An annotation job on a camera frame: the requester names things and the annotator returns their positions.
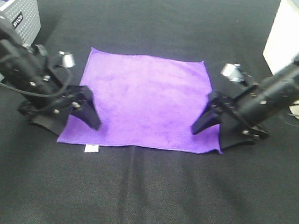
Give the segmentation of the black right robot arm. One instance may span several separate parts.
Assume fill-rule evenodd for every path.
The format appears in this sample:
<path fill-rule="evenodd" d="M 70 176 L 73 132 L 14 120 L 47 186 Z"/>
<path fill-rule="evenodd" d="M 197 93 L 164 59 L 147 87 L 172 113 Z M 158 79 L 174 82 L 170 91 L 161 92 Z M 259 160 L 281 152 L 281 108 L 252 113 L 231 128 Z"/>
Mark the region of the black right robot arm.
<path fill-rule="evenodd" d="M 299 53 L 286 67 L 261 82 L 249 83 L 249 75 L 238 64 L 227 63 L 221 75 L 241 84 L 242 92 L 230 97 L 212 91 L 207 106 L 191 126 L 197 135 L 214 125 L 223 124 L 227 114 L 234 122 L 222 131 L 220 146 L 229 148 L 241 143 L 251 143 L 267 138 L 262 122 L 299 100 Z"/>

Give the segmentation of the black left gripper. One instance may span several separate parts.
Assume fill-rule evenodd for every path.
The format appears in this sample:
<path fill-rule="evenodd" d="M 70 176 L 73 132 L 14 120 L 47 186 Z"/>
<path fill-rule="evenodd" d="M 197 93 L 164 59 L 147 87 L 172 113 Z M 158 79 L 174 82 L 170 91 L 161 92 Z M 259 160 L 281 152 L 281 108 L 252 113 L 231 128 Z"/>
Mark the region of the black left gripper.
<path fill-rule="evenodd" d="M 0 40 L 0 74 L 7 81 L 0 86 L 22 94 L 22 114 L 30 115 L 30 125 L 61 135 L 66 119 L 55 117 L 62 110 L 98 131 L 100 117 L 87 86 L 71 84 L 70 69 L 58 65 L 59 56 L 50 57 L 42 45 L 25 47 L 10 40 Z"/>

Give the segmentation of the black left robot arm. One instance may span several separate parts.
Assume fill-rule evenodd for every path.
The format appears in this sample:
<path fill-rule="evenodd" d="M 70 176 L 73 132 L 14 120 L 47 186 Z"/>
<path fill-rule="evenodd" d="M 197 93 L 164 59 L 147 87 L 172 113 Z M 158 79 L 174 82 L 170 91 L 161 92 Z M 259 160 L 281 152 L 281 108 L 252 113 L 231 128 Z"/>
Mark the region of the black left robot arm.
<path fill-rule="evenodd" d="M 0 74 L 9 82 L 0 86 L 20 93 L 25 100 L 18 111 L 31 125 L 60 135 L 68 115 L 99 130 L 100 117 L 88 86 L 72 85 L 71 53 L 50 57 L 43 45 L 24 45 L 11 22 L 0 11 Z"/>

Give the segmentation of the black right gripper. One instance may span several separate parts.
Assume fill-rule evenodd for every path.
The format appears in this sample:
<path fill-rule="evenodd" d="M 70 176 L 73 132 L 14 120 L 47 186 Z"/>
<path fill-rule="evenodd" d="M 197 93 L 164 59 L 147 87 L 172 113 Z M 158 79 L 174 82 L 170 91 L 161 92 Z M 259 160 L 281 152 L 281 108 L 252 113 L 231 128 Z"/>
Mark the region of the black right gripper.
<path fill-rule="evenodd" d="M 277 80 L 273 77 L 255 83 L 240 94 L 230 97 L 222 92 L 213 92 L 201 115 L 192 125 L 192 133 L 220 124 L 221 149 L 254 144 L 256 139 L 269 137 L 262 122 L 293 103 L 295 82 Z M 231 117 L 235 124 L 222 123 L 222 116 Z"/>

